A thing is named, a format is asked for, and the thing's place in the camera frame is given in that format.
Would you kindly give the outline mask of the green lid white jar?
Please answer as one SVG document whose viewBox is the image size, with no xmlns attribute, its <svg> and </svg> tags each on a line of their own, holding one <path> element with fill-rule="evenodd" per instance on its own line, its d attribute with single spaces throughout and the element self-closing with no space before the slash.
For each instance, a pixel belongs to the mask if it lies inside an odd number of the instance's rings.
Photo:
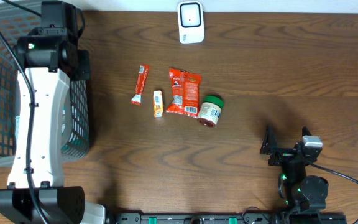
<svg viewBox="0 0 358 224">
<path fill-rule="evenodd" d="M 224 102 L 220 97 L 213 95 L 205 96 L 197 121 L 204 126 L 215 127 L 220 119 L 223 107 Z"/>
</svg>

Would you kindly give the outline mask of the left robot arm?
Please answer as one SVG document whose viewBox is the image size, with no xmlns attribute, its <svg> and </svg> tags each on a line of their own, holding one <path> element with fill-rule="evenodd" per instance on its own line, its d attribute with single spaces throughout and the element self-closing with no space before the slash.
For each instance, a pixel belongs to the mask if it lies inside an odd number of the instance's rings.
<svg viewBox="0 0 358 224">
<path fill-rule="evenodd" d="M 63 1 L 41 3 L 41 23 L 9 53 L 18 71 L 20 123 L 0 214 L 13 223 L 111 223 L 105 205 L 65 186 L 63 152 L 88 148 L 86 103 L 72 102 L 73 82 L 90 78 L 90 55 L 78 47 L 83 13 Z"/>
</svg>

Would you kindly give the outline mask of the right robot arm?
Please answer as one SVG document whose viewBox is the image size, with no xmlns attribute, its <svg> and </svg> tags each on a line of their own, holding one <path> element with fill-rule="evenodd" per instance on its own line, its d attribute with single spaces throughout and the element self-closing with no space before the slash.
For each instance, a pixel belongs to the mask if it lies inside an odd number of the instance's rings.
<svg viewBox="0 0 358 224">
<path fill-rule="evenodd" d="M 270 223 L 322 222 L 319 212 L 326 208 L 329 184 L 322 177 L 306 174 L 306 166 L 317 161 L 322 149 L 320 137 L 311 135 L 307 127 L 292 148 L 279 147 L 273 128 L 267 127 L 260 154 L 270 156 L 268 165 L 281 167 L 278 191 L 287 204 L 270 216 Z"/>
</svg>

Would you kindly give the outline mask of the small orange juice box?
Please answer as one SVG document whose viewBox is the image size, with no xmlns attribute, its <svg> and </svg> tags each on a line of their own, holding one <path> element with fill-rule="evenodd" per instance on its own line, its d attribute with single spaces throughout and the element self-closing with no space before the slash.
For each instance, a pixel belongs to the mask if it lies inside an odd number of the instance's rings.
<svg viewBox="0 0 358 224">
<path fill-rule="evenodd" d="M 153 92 L 154 100 L 154 117 L 161 118 L 163 116 L 163 98 L 162 91 L 156 90 Z"/>
</svg>

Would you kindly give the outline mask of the grey plastic mesh basket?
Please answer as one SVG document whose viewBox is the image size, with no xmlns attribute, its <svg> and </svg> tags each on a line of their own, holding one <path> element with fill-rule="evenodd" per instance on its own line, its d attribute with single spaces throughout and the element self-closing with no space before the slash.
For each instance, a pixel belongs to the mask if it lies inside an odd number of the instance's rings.
<svg viewBox="0 0 358 224">
<path fill-rule="evenodd" d="M 19 37 L 40 26 L 40 13 L 40 1 L 0 1 L 0 31 L 10 45 L 15 45 Z M 0 41 L 0 167 L 10 167 L 14 162 L 20 123 L 19 93 L 16 64 Z M 85 157 L 90 149 L 86 80 L 71 80 L 62 118 L 63 162 Z"/>
</svg>

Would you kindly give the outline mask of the white barcode scanner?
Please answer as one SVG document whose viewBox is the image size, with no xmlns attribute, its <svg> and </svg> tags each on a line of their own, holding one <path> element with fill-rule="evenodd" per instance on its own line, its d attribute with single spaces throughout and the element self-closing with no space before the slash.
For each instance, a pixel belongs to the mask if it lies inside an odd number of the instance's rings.
<svg viewBox="0 0 358 224">
<path fill-rule="evenodd" d="M 182 44 L 204 41 L 203 6 L 199 1 L 183 1 L 177 6 L 179 40 Z"/>
</svg>

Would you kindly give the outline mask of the red snack stick packet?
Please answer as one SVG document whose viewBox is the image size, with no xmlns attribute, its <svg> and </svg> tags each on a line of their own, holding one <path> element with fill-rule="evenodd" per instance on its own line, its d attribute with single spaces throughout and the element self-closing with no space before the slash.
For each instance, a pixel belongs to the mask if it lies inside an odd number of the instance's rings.
<svg viewBox="0 0 358 224">
<path fill-rule="evenodd" d="M 131 103 L 133 105 L 141 105 L 142 103 L 142 94 L 149 74 L 149 70 L 149 65 L 142 64 L 139 67 L 139 76 L 135 86 L 135 95 L 131 99 Z"/>
</svg>

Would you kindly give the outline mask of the orange red snack pouch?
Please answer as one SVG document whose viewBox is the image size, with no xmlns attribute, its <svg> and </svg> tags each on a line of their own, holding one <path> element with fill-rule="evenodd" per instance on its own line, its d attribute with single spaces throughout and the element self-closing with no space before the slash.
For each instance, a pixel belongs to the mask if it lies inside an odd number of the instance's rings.
<svg viewBox="0 0 358 224">
<path fill-rule="evenodd" d="M 200 100 L 199 85 L 202 81 L 201 75 L 170 68 L 169 77 L 173 101 L 166 109 L 166 112 L 197 118 Z"/>
</svg>

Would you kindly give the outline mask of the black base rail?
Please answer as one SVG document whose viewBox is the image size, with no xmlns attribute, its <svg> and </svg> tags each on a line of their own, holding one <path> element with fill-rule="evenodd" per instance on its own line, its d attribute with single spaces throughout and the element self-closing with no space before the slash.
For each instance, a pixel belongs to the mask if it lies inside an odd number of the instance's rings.
<svg viewBox="0 0 358 224">
<path fill-rule="evenodd" d="M 270 215 L 247 211 L 243 215 L 141 215 L 120 213 L 115 215 L 113 224 L 280 224 L 280 223 L 320 223 L 346 224 L 344 215 Z"/>
</svg>

